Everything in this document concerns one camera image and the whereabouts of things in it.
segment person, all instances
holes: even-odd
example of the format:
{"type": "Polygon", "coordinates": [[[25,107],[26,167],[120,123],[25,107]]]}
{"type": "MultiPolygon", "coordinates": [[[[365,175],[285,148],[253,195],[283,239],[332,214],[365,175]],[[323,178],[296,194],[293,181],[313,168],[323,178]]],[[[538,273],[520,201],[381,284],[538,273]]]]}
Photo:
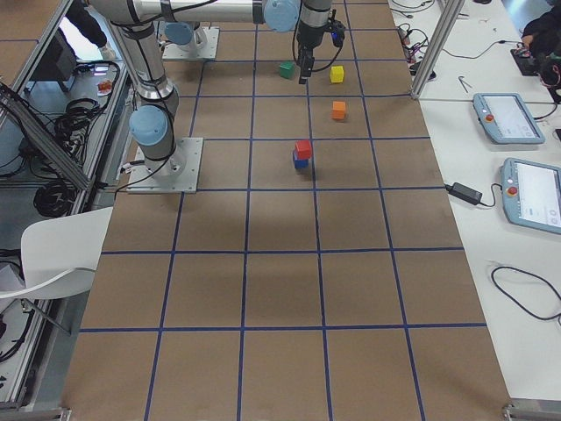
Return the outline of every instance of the person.
{"type": "Polygon", "coordinates": [[[72,1],[66,17],[89,42],[97,46],[104,60],[115,60],[117,58],[115,50],[107,41],[107,36],[102,31],[101,26],[88,13],[82,4],[82,0],[72,1]]]}
{"type": "Polygon", "coordinates": [[[532,56],[548,56],[561,40],[561,5],[555,5],[540,18],[529,22],[522,32],[522,43],[532,56]]]}

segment white robot link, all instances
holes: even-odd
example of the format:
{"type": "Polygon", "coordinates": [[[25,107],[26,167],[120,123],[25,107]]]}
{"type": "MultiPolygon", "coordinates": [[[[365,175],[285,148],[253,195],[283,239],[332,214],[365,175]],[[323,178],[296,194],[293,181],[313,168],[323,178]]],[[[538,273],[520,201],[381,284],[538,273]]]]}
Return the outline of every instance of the white robot link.
{"type": "MultiPolygon", "coordinates": [[[[144,155],[146,173],[150,178],[167,180],[164,183],[168,184],[169,181],[174,184],[183,172],[186,144],[192,139],[181,142],[174,139],[179,94],[166,77],[154,21],[164,20],[171,25],[167,36],[186,49],[203,46],[200,22],[267,23],[276,32],[295,29],[298,53],[294,59],[300,68],[299,83],[305,83],[312,72],[328,68],[344,42],[344,26],[335,19],[332,0],[302,0],[301,3],[298,0],[91,0],[91,3],[109,20],[110,31],[139,96],[138,109],[132,113],[129,126],[144,155]],[[321,45],[326,32],[338,47],[337,53],[327,66],[313,69],[314,48],[321,45]]],[[[154,192],[182,190],[186,189],[181,182],[169,189],[153,189],[154,192]]]]}

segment green block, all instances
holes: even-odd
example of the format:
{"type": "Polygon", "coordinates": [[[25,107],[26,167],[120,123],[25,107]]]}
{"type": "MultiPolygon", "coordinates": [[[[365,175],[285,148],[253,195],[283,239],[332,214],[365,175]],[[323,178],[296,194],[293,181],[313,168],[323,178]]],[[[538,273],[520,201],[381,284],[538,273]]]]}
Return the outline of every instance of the green block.
{"type": "Polygon", "coordinates": [[[285,79],[292,79],[295,73],[295,64],[293,61],[283,61],[279,66],[279,74],[285,79]]]}

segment cube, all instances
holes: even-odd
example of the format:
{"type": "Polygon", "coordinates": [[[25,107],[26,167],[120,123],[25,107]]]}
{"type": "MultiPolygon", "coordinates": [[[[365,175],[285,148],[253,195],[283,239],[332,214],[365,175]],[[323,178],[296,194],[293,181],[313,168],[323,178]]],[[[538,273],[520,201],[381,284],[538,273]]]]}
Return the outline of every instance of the cube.
{"type": "Polygon", "coordinates": [[[279,74],[285,79],[292,79],[295,73],[295,64],[293,61],[283,61],[279,66],[279,74]]]}
{"type": "Polygon", "coordinates": [[[344,120],[347,115],[347,104],[345,101],[333,101],[331,118],[337,121],[344,120]]]}
{"type": "Polygon", "coordinates": [[[309,160],[312,157],[312,143],[309,140],[297,140],[295,152],[297,160],[309,160]]]}
{"type": "Polygon", "coordinates": [[[306,168],[309,164],[308,160],[299,160],[295,150],[292,152],[292,162],[295,164],[296,169],[306,168]]]}
{"type": "Polygon", "coordinates": [[[331,66],[330,80],[331,83],[343,83],[344,68],[343,66],[331,66]]]}

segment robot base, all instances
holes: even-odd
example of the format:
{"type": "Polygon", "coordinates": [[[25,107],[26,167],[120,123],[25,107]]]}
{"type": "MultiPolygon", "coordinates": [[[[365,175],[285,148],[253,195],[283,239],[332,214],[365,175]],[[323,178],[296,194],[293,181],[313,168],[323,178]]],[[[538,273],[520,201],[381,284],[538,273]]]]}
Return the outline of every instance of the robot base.
{"type": "Polygon", "coordinates": [[[217,57],[219,29],[216,26],[202,29],[207,37],[206,45],[195,54],[181,50],[175,44],[169,44],[164,49],[163,61],[199,61],[214,60],[217,57]]]}
{"type": "MultiPolygon", "coordinates": [[[[177,176],[167,176],[158,178],[149,177],[142,182],[134,184],[126,189],[129,193],[195,193],[196,185],[199,179],[199,168],[201,166],[202,155],[202,138],[181,138],[177,140],[177,146],[183,152],[186,158],[185,168],[177,176]]],[[[135,160],[141,161],[144,159],[144,154],[137,150],[135,160]]],[[[131,178],[129,182],[142,180],[148,176],[148,171],[144,166],[137,166],[132,168],[131,178]]]]}

